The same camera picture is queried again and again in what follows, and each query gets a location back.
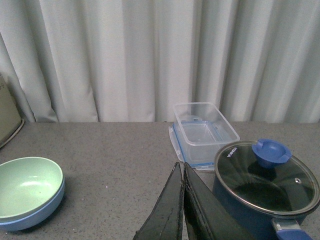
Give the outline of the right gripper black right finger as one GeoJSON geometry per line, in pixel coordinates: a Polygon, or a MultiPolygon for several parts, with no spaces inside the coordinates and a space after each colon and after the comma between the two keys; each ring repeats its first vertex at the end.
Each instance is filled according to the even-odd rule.
{"type": "Polygon", "coordinates": [[[190,240],[253,240],[190,167],[183,168],[184,215],[190,240]]]}

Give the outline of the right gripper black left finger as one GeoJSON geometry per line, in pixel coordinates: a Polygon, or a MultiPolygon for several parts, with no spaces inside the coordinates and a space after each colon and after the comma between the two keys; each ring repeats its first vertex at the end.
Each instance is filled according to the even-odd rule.
{"type": "Polygon", "coordinates": [[[153,209],[135,240],[181,240],[183,233],[185,183],[179,162],[174,167],[153,209]]]}

